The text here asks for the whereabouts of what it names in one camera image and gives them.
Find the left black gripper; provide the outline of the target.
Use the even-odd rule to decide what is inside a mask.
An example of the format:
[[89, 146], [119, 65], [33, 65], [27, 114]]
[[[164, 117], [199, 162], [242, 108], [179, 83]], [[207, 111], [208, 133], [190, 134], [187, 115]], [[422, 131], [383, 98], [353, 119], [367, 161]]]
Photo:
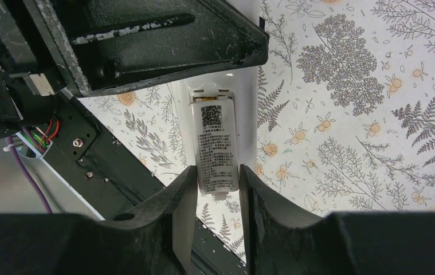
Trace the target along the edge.
[[73, 94], [40, 15], [40, 1], [0, 1], [0, 139], [46, 123], [59, 110], [61, 94]]

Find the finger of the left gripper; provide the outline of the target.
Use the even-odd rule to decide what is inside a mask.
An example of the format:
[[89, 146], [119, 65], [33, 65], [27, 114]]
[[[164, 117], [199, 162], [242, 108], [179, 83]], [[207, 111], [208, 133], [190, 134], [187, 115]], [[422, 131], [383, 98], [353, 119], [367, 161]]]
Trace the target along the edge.
[[25, 1], [77, 97], [264, 64], [266, 32], [227, 1]]

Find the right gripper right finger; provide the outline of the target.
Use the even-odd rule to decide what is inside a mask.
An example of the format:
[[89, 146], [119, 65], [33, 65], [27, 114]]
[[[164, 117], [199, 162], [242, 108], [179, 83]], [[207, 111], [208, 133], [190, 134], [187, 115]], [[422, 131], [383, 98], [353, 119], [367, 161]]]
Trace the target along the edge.
[[240, 167], [250, 274], [435, 274], [435, 211], [320, 217]]

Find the white remote control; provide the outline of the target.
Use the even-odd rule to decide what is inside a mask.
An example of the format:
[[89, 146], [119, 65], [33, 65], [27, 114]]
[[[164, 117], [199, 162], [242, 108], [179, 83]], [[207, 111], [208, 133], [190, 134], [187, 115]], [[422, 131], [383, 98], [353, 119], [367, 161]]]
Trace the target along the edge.
[[257, 1], [188, 1], [194, 22], [181, 31], [191, 68], [169, 90], [180, 123], [188, 164], [196, 166], [189, 104], [230, 98], [234, 102], [239, 177], [254, 166], [257, 144], [257, 68], [268, 60], [269, 36]]

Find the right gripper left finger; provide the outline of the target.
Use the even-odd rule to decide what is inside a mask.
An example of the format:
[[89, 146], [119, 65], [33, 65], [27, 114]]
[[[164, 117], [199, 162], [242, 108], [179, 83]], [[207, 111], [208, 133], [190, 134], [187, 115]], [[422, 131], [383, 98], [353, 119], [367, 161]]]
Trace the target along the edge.
[[79, 214], [0, 214], [0, 274], [188, 274], [196, 166], [109, 221]]

